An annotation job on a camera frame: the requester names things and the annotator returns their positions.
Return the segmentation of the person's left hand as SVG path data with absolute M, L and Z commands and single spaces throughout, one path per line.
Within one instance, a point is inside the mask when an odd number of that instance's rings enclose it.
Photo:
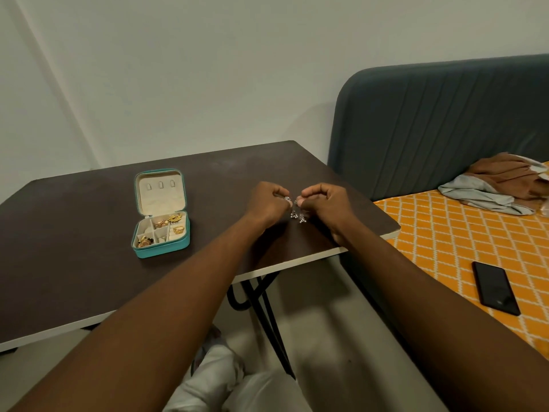
M 251 192 L 243 219 L 250 222 L 260 232 L 272 227 L 289 212 L 283 211 L 280 199 L 290 196 L 290 192 L 275 183 L 261 181 Z

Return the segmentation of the person's right hand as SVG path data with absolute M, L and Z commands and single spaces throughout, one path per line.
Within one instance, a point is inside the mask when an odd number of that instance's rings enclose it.
M 344 187 L 319 183 L 302 190 L 298 198 L 311 198 L 312 211 L 330 230 L 336 243 L 345 246 L 345 232 L 360 223 L 353 212 Z

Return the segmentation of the person's right forearm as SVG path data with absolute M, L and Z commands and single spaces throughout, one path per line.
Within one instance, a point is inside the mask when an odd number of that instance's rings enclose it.
M 355 217 L 327 222 L 378 286 L 452 412 L 549 412 L 549 361 Z

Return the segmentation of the person's left forearm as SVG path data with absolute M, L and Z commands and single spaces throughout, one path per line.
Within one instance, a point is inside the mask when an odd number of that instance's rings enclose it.
M 245 214 L 111 314 L 9 412 L 160 412 L 202 344 L 245 253 L 275 223 Z

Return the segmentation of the black metal table leg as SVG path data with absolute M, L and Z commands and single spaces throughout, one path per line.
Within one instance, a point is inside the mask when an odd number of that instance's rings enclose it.
M 243 280 L 239 284 L 244 291 L 246 300 L 243 302 L 237 301 L 234 293 L 234 286 L 231 284 L 227 291 L 227 300 L 232 309 L 235 311 L 247 311 L 251 309 L 259 324 L 265 333 L 268 341 L 271 344 L 274 352 L 276 353 L 278 360 L 283 367 L 286 374 L 296 380 L 296 376 L 293 372 L 288 354 L 285 349 L 285 345 L 278 328 L 278 324 L 272 310 L 267 289 L 278 277 L 280 271 L 268 274 L 266 278 L 257 277 L 257 286 L 253 287 L 250 280 Z

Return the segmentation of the teal jewellery box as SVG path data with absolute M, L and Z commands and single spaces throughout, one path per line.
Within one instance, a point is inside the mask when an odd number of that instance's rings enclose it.
M 139 259 L 172 253 L 190 244 L 190 219 L 186 211 L 187 194 L 184 177 L 177 169 L 151 170 L 139 173 L 134 179 L 136 205 L 142 220 L 136 225 L 131 247 Z M 166 227 L 154 224 L 170 215 L 183 214 L 181 221 Z M 153 237 L 155 243 L 136 248 L 137 238 Z

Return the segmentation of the grey-blue padded headboard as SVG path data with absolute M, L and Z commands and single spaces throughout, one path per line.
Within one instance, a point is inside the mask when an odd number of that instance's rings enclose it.
M 342 86 L 328 166 L 372 201 L 482 158 L 549 161 L 549 54 L 367 68 Z

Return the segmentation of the orange patterned bedsheet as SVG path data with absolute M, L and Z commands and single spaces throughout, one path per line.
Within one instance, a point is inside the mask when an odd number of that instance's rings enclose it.
M 549 217 L 477 209 L 436 190 L 375 204 L 401 226 L 397 250 L 549 360 Z M 506 271 L 520 316 L 480 304 L 472 262 Z

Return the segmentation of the light grey cloth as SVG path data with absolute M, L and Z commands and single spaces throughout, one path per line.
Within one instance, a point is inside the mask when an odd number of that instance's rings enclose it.
M 475 178 L 470 178 L 466 175 L 460 174 L 455 179 L 447 182 L 438 187 L 438 191 L 447 198 L 451 198 L 459 201 L 462 204 L 469 205 L 470 207 L 476 207 L 478 209 L 490 210 L 496 207 L 496 205 L 490 199 L 490 194 L 481 192 L 477 187 L 481 187 L 482 182 Z

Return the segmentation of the person's white trousers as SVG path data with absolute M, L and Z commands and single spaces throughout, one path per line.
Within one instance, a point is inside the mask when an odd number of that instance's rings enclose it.
M 211 326 L 189 377 L 162 412 L 312 412 L 297 382 L 284 371 L 247 374 L 242 358 Z

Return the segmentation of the brown cloth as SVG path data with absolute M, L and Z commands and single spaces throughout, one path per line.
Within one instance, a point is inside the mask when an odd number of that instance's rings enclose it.
M 470 165 L 464 175 L 482 182 L 477 189 L 491 195 L 496 212 L 532 215 L 549 200 L 549 166 L 530 158 L 501 152 Z

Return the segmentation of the black smartphone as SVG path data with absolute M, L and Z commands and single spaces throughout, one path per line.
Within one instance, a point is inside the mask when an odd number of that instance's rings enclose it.
M 521 312 L 503 268 L 480 262 L 472 262 L 480 303 L 513 316 Z

